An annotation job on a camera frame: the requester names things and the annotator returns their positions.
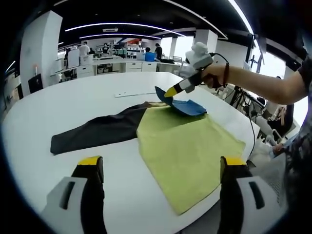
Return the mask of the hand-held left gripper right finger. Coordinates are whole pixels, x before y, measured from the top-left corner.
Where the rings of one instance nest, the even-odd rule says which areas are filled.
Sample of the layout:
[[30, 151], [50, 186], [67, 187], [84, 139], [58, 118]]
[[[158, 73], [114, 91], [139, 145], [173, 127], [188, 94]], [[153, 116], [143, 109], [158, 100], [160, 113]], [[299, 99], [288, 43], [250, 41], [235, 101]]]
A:
[[241, 158], [221, 157], [220, 184], [219, 234], [266, 234], [279, 222], [278, 194]]

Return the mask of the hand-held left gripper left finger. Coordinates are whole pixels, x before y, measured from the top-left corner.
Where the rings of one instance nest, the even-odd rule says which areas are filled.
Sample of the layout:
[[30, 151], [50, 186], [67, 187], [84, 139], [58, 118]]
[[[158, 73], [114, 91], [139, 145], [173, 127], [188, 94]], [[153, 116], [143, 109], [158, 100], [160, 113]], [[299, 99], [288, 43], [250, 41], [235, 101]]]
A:
[[41, 217], [56, 234], [105, 234], [101, 156], [81, 160], [47, 195]]

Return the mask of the person's right hand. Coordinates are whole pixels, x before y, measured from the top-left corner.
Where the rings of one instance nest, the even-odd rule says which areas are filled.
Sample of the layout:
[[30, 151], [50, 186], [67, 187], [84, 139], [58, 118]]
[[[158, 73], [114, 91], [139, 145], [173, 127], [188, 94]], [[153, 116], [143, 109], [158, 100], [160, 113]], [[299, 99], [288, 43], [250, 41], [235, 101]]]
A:
[[209, 88], [218, 89], [226, 87], [229, 77], [229, 65], [210, 65], [201, 73], [204, 84]]

